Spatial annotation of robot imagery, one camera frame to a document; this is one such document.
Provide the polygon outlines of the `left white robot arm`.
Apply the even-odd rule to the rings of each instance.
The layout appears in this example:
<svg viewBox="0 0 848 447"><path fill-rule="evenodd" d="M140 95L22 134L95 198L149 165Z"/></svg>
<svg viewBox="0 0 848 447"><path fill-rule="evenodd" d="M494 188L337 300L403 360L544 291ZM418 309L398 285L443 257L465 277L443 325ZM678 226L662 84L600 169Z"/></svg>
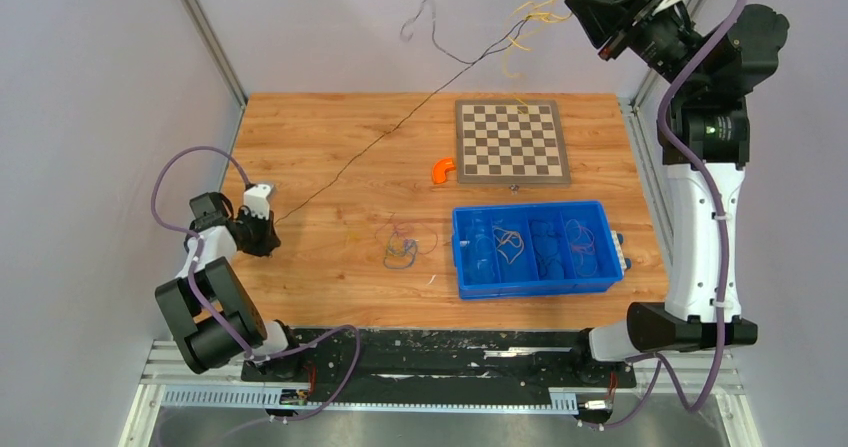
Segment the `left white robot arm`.
<svg viewBox="0 0 848 447"><path fill-rule="evenodd" d="M187 367L196 374L220 368L241 354L282 381L300 377L305 353L291 329L264 321L231 260L242 252L268 257L281 245L273 226L267 185L252 185L235 209L220 192L192 198L193 220L184 239L181 270L155 289L155 299Z"/></svg>

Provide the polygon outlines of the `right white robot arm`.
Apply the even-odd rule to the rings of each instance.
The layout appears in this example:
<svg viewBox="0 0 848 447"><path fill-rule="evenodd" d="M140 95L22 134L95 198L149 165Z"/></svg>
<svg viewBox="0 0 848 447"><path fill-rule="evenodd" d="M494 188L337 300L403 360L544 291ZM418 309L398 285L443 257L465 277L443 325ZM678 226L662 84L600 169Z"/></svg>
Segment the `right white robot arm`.
<svg viewBox="0 0 848 447"><path fill-rule="evenodd" d="M624 361L756 343L735 286L735 220L750 158L747 96L779 65L790 28L749 0L565 0L605 60L630 50L669 84L657 113L672 200L672 267L661 302L589 329L571 370L596 384Z"/></svg>

